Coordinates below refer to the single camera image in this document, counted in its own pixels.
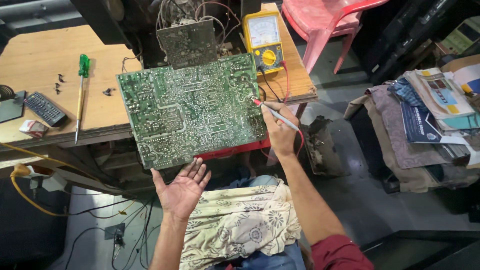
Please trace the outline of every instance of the yellow multimeter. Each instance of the yellow multimeter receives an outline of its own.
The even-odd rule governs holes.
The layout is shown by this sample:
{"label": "yellow multimeter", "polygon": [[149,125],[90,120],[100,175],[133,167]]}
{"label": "yellow multimeter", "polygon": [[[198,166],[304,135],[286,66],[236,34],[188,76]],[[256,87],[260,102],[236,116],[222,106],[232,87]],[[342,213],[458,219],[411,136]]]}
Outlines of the yellow multimeter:
{"label": "yellow multimeter", "polygon": [[260,11],[245,15],[242,22],[243,35],[247,45],[247,52],[253,52],[257,75],[262,73],[262,67],[268,74],[282,70],[280,61],[283,60],[282,42],[278,30],[278,11]]}

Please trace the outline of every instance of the open palm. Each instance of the open palm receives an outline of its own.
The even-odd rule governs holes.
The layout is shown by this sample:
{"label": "open palm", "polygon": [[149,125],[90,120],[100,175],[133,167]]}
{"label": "open palm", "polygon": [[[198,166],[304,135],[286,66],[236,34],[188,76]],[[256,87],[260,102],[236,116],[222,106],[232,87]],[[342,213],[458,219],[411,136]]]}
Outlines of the open palm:
{"label": "open palm", "polygon": [[202,162],[202,158],[194,158],[169,185],[165,185],[158,171],[151,169],[153,183],[164,213],[173,214],[183,221],[188,220],[212,175],[209,171],[204,176],[206,165]]}

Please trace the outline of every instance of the red sleeve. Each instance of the red sleeve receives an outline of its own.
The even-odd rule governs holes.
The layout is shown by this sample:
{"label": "red sleeve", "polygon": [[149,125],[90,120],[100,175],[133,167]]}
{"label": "red sleeve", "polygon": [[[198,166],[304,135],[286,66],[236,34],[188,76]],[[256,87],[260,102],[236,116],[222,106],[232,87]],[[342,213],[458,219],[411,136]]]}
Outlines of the red sleeve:
{"label": "red sleeve", "polygon": [[373,270],[359,247],[344,235],[332,235],[312,245],[315,270]]}

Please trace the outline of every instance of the yellow cable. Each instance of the yellow cable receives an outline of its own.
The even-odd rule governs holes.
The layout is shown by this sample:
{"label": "yellow cable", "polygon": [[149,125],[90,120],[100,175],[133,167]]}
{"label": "yellow cable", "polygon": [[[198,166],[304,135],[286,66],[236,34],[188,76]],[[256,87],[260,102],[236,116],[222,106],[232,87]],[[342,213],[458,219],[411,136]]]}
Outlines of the yellow cable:
{"label": "yellow cable", "polygon": [[12,171],[12,173],[10,174],[10,177],[12,178],[12,184],[13,186],[15,187],[15,189],[17,190],[17,192],[27,201],[29,202],[31,205],[35,206],[35,208],[37,208],[38,210],[44,212],[45,214],[48,214],[50,216],[55,216],[55,217],[68,217],[70,216],[70,214],[55,214],[55,213],[52,213],[48,210],[45,210],[43,209],[41,206],[39,206],[38,204],[36,204],[34,201],[32,201],[29,197],[27,197],[27,195],[25,195],[22,190],[20,189],[20,187],[17,185],[17,182],[15,181],[15,176],[16,176],[16,171]]}
{"label": "yellow cable", "polygon": [[[28,151],[28,150],[21,149],[21,148],[15,147],[15,146],[11,146],[11,145],[6,144],[6,143],[0,142],[0,145],[5,146],[5,147],[8,147],[8,148],[11,148],[11,149],[13,149],[13,150],[17,150],[17,151],[20,151],[20,152],[23,152],[23,153],[27,153],[27,154],[36,156],[36,157],[39,157],[39,158],[43,158],[43,159],[45,159],[45,160],[50,160],[50,161],[57,162],[57,163],[60,163],[60,164],[62,164],[62,165],[68,166],[68,167],[70,167],[70,168],[73,168],[73,169],[75,169],[75,170],[78,170],[78,171],[83,172],[83,173],[86,174],[87,176],[91,177],[93,180],[95,180],[95,181],[97,181],[97,182],[100,182],[100,183],[101,183],[103,186],[105,186],[106,188],[114,188],[114,187],[109,187],[109,186],[105,185],[105,184],[102,183],[98,178],[96,178],[96,177],[94,177],[94,176],[92,176],[92,175],[90,175],[90,174],[88,174],[88,173],[86,173],[86,172],[78,169],[77,167],[66,163],[66,162],[63,162],[63,161],[60,161],[60,160],[56,160],[56,159],[52,159],[52,158],[49,158],[49,157],[45,157],[45,156],[43,156],[43,155],[34,153],[34,152],[32,152],[32,151]],[[15,166],[14,170],[13,170],[12,173],[10,174],[10,177],[11,177],[11,179],[12,179],[12,184],[13,184],[13,186],[15,187],[15,189],[17,190],[17,192],[18,192],[27,202],[29,202],[29,203],[30,203],[31,205],[33,205],[35,208],[39,209],[40,211],[42,211],[42,212],[44,212],[45,214],[48,214],[48,215],[50,215],[50,216],[55,216],[55,217],[68,217],[68,216],[71,216],[71,215],[72,215],[72,214],[69,214],[69,213],[67,213],[67,214],[56,214],[56,213],[52,213],[52,212],[50,212],[50,211],[42,208],[41,206],[39,206],[38,204],[36,204],[34,201],[32,201],[29,197],[27,197],[27,195],[25,195],[25,194],[23,193],[23,191],[20,189],[20,187],[18,186],[17,182],[15,181],[15,177],[16,177],[16,176],[20,176],[20,177],[22,177],[22,176],[27,176],[27,175],[28,175],[28,172],[27,172],[27,174],[25,174],[25,172],[21,172],[21,169],[22,169],[22,168],[20,168],[20,167],[17,166],[17,165]],[[91,211],[88,211],[88,213],[90,213],[90,215],[92,215],[92,216],[94,216],[94,217],[96,217],[96,218],[98,218],[98,219],[109,219],[109,218],[115,217],[116,215],[119,215],[119,214],[126,214],[126,213],[125,213],[125,210],[127,210],[130,206],[132,206],[135,201],[136,201],[136,200],[132,200],[132,203],[131,203],[129,206],[127,206],[124,210],[119,211],[117,214],[112,215],[112,216],[109,216],[109,217],[98,217],[98,216],[94,215]]]}
{"label": "yellow cable", "polygon": [[88,177],[92,178],[93,180],[95,180],[95,181],[97,181],[97,182],[100,182],[100,183],[101,183],[104,187],[106,187],[106,188],[118,189],[118,188],[115,188],[115,187],[111,187],[111,186],[105,185],[104,183],[102,183],[102,181],[100,181],[100,179],[98,179],[98,178],[94,177],[93,175],[88,174],[88,173],[86,173],[86,172],[78,169],[77,167],[75,167],[75,166],[73,166],[73,165],[71,165],[71,164],[68,164],[68,163],[66,163],[66,162],[63,162],[63,161],[60,161],[60,160],[56,160],[56,159],[53,159],[53,158],[49,158],[49,157],[46,157],[46,156],[44,156],[44,155],[40,155],[40,154],[37,154],[37,153],[35,153],[35,152],[28,151],[28,150],[25,150],[25,149],[21,149],[21,148],[15,147],[15,146],[11,146],[11,145],[6,144],[6,143],[0,142],[0,145],[5,146],[5,147],[8,147],[8,148],[11,148],[11,149],[13,149],[13,150],[17,150],[17,151],[20,151],[20,152],[23,152],[23,153],[30,154],[30,155],[32,155],[32,156],[36,156],[36,157],[39,157],[39,158],[43,158],[43,159],[45,159],[45,160],[49,160],[49,161],[53,161],[53,162],[60,163],[60,164],[62,164],[62,165],[64,165],[64,166],[68,166],[68,167],[70,167],[70,168],[72,168],[72,169],[75,169],[75,170],[78,170],[78,171],[83,172],[83,173],[86,174]]}
{"label": "yellow cable", "polygon": [[[27,195],[25,195],[25,193],[23,193],[23,191],[20,189],[20,187],[18,186],[17,182],[15,181],[15,177],[16,177],[16,171],[13,171],[11,174],[10,174],[10,177],[12,178],[12,184],[13,186],[15,187],[15,189],[17,190],[17,192],[27,201],[29,202],[31,205],[33,205],[35,208],[37,208],[38,210],[44,212],[45,214],[48,214],[50,216],[55,216],[55,217],[68,217],[68,216],[72,216],[72,214],[56,214],[56,213],[52,213],[44,208],[42,208],[41,206],[39,206],[38,204],[36,204],[34,201],[32,201],[29,197],[27,197]],[[90,215],[98,218],[98,219],[109,219],[109,218],[113,218],[115,217],[116,215],[119,215],[119,214],[125,214],[125,210],[127,210],[130,206],[133,205],[133,203],[135,202],[135,200],[132,200],[132,203],[129,204],[124,210],[122,211],[119,211],[118,213],[116,213],[115,215],[112,215],[112,216],[109,216],[109,217],[98,217],[96,215],[94,215],[91,211],[88,211],[87,213],[90,213]]]}

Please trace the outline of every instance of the black remote control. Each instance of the black remote control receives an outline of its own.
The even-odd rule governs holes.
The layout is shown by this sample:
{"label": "black remote control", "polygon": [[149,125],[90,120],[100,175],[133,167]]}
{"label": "black remote control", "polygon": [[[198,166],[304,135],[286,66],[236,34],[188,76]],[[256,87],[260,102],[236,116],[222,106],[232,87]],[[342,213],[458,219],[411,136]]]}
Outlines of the black remote control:
{"label": "black remote control", "polygon": [[51,127],[59,127],[68,119],[65,113],[38,92],[29,95],[24,102]]}

